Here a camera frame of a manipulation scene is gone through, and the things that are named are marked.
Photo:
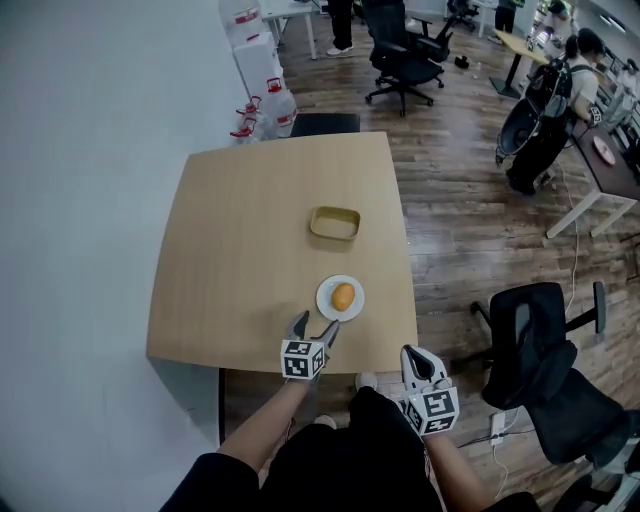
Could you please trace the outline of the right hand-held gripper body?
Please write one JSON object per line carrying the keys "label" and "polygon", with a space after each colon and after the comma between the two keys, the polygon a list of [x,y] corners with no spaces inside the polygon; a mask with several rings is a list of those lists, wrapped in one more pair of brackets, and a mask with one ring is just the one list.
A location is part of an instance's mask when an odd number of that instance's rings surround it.
{"label": "right hand-held gripper body", "polygon": [[418,436],[444,433],[455,425],[460,408],[457,388],[444,378],[421,390],[407,391],[400,408]]}

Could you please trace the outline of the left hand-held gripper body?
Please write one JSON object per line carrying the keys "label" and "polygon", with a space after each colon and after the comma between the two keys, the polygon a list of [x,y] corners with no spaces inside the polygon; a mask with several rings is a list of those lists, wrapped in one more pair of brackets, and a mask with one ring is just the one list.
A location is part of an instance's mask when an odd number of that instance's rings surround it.
{"label": "left hand-held gripper body", "polygon": [[281,344],[281,374],[288,380],[314,380],[328,361],[330,335],[304,340],[287,335]]}

